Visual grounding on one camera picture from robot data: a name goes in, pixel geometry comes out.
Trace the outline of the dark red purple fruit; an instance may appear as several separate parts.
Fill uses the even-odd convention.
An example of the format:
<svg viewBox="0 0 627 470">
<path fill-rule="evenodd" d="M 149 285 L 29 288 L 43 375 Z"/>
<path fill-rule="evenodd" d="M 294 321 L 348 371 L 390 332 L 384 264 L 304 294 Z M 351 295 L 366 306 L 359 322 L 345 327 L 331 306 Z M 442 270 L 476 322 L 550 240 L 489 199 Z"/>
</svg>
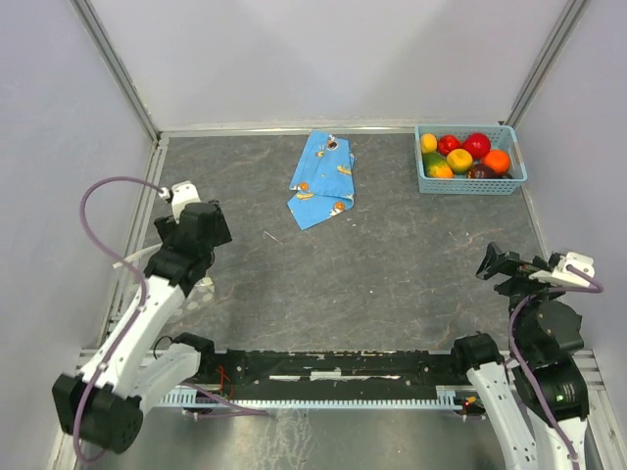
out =
<svg viewBox="0 0 627 470">
<path fill-rule="evenodd" d="M 466 173 L 467 179 L 497 179 L 499 175 L 488 165 L 475 164 Z"/>
</svg>

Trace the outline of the green orange mango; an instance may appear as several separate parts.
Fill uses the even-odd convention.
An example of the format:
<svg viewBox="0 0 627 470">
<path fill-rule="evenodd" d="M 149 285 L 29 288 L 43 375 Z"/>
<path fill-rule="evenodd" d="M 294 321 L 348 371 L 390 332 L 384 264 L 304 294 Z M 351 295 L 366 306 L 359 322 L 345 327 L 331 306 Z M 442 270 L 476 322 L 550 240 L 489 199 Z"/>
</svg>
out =
<svg viewBox="0 0 627 470">
<path fill-rule="evenodd" d="M 428 178 L 449 179 L 454 177 L 451 167 L 438 153 L 423 154 L 422 163 L 425 176 Z"/>
</svg>

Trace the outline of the clear zip top bag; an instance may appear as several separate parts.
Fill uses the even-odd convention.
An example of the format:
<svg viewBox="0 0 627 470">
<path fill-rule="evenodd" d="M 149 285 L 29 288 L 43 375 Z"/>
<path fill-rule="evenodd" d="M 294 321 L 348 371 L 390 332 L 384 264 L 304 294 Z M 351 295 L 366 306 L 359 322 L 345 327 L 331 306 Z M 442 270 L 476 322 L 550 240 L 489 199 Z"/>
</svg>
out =
<svg viewBox="0 0 627 470">
<path fill-rule="evenodd" d="M 143 248 L 127 256 L 125 260 L 133 263 L 136 267 L 144 267 L 148 257 L 154 254 L 160 247 L 160 244 L 156 244 Z M 115 307 L 114 312 L 111 314 L 111 319 L 114 322 L 117 322 L 122 317 L 138 290 L 138 283 L 133 276 L 130 276 L 130 284 L 124 289 L 119 305 Z M 166 324 L 180 322 L 183 318 L 199 312 L 202 307 L 206 307 L 214 301 L 214 295 L 215 284 L 212 278 L 209 276 L 203 277 L 195 284 L 183 303 L 172 312 Z"/>
</svg>

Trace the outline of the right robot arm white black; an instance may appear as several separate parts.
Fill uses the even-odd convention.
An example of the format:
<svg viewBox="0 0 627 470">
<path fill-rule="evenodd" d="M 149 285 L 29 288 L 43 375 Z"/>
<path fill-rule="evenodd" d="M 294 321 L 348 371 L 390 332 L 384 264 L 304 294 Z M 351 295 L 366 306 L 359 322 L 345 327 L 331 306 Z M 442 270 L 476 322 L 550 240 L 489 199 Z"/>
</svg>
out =
<svg viewBox="0 0 627 470">
<path fill-rule="evenodd" d="M 574 360 L 582 317 L 560 297 L 603 292 L 594 261 L 574 252 L 525 261 L 491 242 L 476 276 L 496 275 L 506 277 L 494 289 L 508 299 L 509 355 L 485 333 L 458 338 L 451 374 L 476 390 L 506 468 L 583 469 L 589 393 Z"/>
</svg>

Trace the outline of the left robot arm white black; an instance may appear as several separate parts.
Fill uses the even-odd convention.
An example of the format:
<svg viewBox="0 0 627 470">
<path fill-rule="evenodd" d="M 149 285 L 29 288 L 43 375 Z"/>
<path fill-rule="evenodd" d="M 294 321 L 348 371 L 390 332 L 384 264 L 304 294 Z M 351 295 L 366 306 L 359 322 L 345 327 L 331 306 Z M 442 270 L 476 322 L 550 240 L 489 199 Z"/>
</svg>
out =
<svg viewBox="0 0 627 470">
<path fill-rule="evenodd" d="M 161 247 L 140 272 L 139 288 L 111 336 L 73 376 L 62 374 L 52 394 L 62 430 L 116 454 L 136 439 L 145 415 L 179 383 L 211 379 L 213 341 L 178 335 L 148 367 L 141 362 L 168 319 L 232 238 L 218 201 L 192 202 L 179 216 L 155 221 Z"/>
</svg>

